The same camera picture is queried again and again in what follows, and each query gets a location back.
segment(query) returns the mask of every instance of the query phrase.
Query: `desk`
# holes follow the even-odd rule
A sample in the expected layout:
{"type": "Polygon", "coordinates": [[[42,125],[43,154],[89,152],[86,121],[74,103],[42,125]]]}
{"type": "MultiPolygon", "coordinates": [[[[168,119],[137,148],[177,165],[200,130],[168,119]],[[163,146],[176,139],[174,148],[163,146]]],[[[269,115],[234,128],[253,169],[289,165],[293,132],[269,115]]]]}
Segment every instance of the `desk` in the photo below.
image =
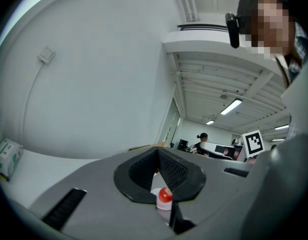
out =
{"type": "Polygon", "coordinates": [[[96,160],[62,158],[24,150],[10,181],[0,178],[0,184],[8,198],[29,208],[52,185],[96,160]]]}

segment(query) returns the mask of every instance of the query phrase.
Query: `gray panel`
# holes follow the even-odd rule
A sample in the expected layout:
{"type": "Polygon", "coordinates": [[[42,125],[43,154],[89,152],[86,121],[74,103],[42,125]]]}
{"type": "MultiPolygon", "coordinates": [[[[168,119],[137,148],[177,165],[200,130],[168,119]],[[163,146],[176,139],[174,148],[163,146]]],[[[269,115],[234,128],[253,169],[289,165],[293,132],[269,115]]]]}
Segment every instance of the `gray panel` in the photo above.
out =
{"type": "Polygon", "coordinates": [[[174,154],[199,165],[206,174],[206,183],[201,192],[192,201],[179,203],[182,214],[198,224],[213,215],[225,205],[245,181],[244,177],[224,172],[226,168],[249,171],[251,166],[245,162],[214,159],[202,155],[185,153],[176,149],[174,154]]]}
{"type": "Polygon", "coordinates": [[[269,155],[270,151],[266,151],[258,156],[247,178],[234,195],[223,206],[219,206],[212,216],[206,217],[202,223],[179,235],[177,239],[190,239],[191,236],[195,236],[195,240],[205,240],[207,236],[209,240],[240,239],[242,223],[266,174],[269,155]]]}
{"type": "Polygon", "coordinates": [[[78,188],[86,190],[87,194],[61,230],[63,233],[85,240],[158,240],[174,236],[154,204],[131,202],[113,181],[114,170],[119,164],[146,150],[148,148],[84,165],[43,193],[30,211],[41,218],[69,190],[78,188]]]}

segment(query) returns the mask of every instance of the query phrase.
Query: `white wall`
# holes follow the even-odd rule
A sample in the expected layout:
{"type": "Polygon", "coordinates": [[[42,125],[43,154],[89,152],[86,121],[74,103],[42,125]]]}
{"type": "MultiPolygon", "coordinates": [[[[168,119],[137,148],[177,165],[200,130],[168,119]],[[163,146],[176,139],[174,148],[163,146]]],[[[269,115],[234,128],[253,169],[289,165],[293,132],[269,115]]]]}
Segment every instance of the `white wall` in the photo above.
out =
{"type": "Polygon", "coordinates": [[[0,45],[5,39],[6,35],[12,29],[12,27],[16,24],[16,22],[39,1],[40,0],[22,0],[21,1],[21,3],[17,6],[12,16],[8,20],[7,24],[5,25],[2,33],[0,34],[0,45]]]}
{"type": "Polygon", "coordinates": [[[160,40],[179,23],[175,0],[51,4],[29,22],[0,61],[4,136],[19,141],[28,79],[40,66],[37,55],[48,45],[56,56],[43,66],[29,98],[26,149],[104,158],[153,144],[173,89],[160,40]]]}
{"type": "Polygon", "coordinates": [[[207,133],[208,140],[212,143],[230,145],[232,141],[232,132],[230,131],[185,119],[182,123],[180,132],[177,135],[175,147],[178,147],[180,139],[188,141],[188,146],[200,142],[197,135],[200,135],[201,133],[207,133]]]}

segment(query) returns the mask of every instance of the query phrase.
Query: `black mesh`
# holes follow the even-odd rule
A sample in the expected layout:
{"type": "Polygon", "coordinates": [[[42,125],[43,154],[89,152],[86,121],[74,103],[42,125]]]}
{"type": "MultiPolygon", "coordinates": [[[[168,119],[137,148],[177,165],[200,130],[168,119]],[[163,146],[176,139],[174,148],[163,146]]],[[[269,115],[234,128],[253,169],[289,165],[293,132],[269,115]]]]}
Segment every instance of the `black mesh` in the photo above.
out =
{"type": "Polygon", "coordinates": [[[133,164],[129,169],[130,179],[138,186],[150,191],[152,187],[153,176],[158,168],[157,164],[157,151],[145,156],[133,164]]]}
{"type": "Polygon", "coordinates": [[[175,188],[187,180],[188,168],[161,152],[158,152],[158,157],[160,174],[173,192],[175,188]]]}

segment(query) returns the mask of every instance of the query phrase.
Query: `cable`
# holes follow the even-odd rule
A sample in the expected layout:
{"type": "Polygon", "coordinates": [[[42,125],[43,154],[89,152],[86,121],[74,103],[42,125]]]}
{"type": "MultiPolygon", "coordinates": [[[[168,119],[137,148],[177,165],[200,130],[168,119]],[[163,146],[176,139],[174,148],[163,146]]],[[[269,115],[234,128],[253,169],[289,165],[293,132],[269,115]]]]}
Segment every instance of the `cable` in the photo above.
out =
{"type": "Polygon", "coordinates": [[[33,78],[32,78],[32,81],[31,81],[31,84],[28,85],[28,89],[25,93],[25,98],[23,100],[23,104],[22,104],[22,110],[21,110],[21,115],[20,115],[20,119],[19,119],[19,128],[18,128],[18,133],[19,133],[19,143],[20,144],[24,144],[24,125],[25,125],[25,116],[26,116],[26,110],[27,110],[27,104],[28,104],[28,100],[29,100],[29,96],[30,96],[30,93],[33,89],[33,86],[34,86],[34,83],[37,79],[37,76],[40,72],[40,70],[42,69],[44,63],[41,62],[42,64],[40,65],[40,67],[38,67],[35,72],[34,72],[34,75],[33,75],[33,78]]]}

